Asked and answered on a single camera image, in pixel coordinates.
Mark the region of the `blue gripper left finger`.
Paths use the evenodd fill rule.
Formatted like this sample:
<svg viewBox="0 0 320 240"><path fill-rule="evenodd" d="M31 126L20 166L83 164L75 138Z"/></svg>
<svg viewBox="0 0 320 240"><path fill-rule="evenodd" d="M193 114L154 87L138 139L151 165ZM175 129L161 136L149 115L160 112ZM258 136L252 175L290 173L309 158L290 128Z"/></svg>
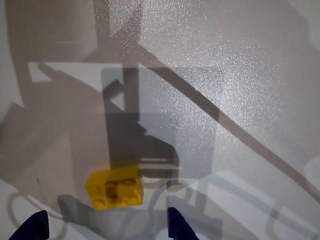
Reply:
<svg viewBox="0 0 320 240"><path fill-rule="evenodd" d="M49 218L46 210L30 216L9 238L9 240L48 240Z"/></svg>

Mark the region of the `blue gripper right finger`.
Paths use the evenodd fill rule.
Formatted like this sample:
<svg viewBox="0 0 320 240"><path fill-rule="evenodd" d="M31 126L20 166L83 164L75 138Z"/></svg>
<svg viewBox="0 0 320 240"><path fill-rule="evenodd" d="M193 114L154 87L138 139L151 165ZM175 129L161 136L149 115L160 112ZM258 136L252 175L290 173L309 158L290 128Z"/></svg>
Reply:
<svg viewBox="0 0 320 240"><path fill-rule="evenodd" d="M167 209L168 237L173 240L199 240L183 215L175 208Z"/></svg>

